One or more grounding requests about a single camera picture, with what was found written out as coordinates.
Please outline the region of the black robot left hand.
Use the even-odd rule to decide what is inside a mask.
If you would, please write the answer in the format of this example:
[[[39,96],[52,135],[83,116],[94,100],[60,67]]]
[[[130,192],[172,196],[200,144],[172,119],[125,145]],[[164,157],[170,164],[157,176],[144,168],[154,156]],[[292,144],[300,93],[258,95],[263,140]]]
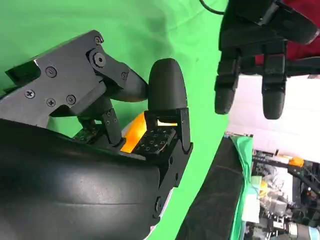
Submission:
[[[220,33],[215,112],[229,113],[240,74],[262,76],[263,114],[283,112],[288,77],[320,72],[317,0],[231,0]]]

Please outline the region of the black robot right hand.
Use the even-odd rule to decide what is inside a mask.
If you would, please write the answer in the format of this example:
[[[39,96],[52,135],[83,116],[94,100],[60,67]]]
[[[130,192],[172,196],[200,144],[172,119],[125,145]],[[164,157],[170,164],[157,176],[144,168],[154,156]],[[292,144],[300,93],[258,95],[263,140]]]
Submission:
[[[0,98],[3,240],[143,240],[193,143],[179,63],[144,81],[92,30],[7,71]]]

